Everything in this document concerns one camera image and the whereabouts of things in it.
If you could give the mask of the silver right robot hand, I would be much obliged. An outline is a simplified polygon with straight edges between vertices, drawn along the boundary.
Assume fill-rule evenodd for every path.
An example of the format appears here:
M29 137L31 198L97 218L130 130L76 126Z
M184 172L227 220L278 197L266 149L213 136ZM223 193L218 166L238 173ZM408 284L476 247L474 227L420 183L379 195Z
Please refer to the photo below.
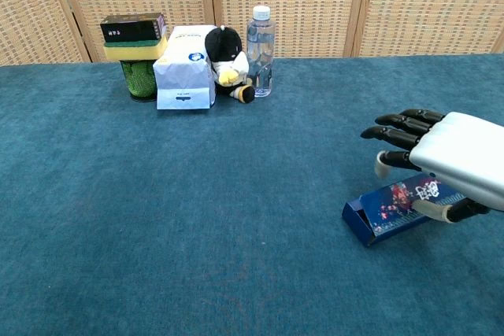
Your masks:
M396 146L376 155L375 173L391 168L422 172L463 195L452 205L418 199L412 207L445 223L503 210L503 127L465 113L406 109L379 116L361 133Z

